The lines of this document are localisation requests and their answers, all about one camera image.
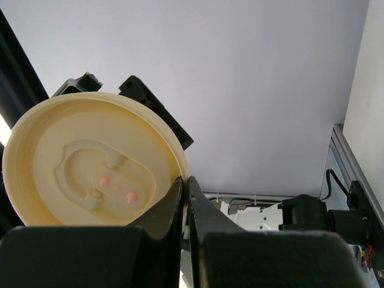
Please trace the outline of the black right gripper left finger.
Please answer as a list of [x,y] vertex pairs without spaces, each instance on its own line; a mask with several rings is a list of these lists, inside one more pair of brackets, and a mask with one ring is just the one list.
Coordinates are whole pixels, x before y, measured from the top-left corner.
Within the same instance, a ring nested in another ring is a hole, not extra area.
[[2,287],[178,287],[184,184],[126,226],[19,227],[1,239]]

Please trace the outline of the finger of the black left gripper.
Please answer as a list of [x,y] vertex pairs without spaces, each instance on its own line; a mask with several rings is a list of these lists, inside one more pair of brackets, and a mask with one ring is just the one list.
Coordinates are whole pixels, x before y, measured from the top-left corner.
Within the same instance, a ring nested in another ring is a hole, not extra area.
[[173,131],[183,150],[186,150],[194,143],[192,137],[183,129],[177,120],[167,111],[161,101],[138,77],[130,76],[120,85],[119,90],[119,95],[135,100],[157,114]]
[[100,90],[102,85],[103,84],[92,73],[86,72],[79,78],[67,79],[52,97],[80,92],[96,92]]

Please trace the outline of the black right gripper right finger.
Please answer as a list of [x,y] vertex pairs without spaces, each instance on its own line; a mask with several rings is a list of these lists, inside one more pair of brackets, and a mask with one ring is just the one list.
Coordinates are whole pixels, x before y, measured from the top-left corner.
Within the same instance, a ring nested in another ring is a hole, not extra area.
[[350,248],[323,231],[249,232],[189,177],[188,217],[194,287],[366,287]]

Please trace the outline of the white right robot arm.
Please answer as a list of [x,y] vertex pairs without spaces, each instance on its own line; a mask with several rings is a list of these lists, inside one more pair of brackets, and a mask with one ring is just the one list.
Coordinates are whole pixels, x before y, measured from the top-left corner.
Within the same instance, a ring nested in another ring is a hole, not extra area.
[[178,287],[188,222],[194,287],[383,286],[383,223],[358,182],[349,210],[300,195],[277,231],[248,232],[190,177],[123,227],[18,227],[1,239],[2,287]]

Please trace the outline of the cream round lunch box lid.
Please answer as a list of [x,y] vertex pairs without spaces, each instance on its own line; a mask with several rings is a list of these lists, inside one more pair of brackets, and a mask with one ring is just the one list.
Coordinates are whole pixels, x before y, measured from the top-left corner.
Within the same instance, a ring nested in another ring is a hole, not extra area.
[[6,193],[27,226],[125,226],[189,174],[179,140],[155,112],[106,92],[29,109],[2,157]]

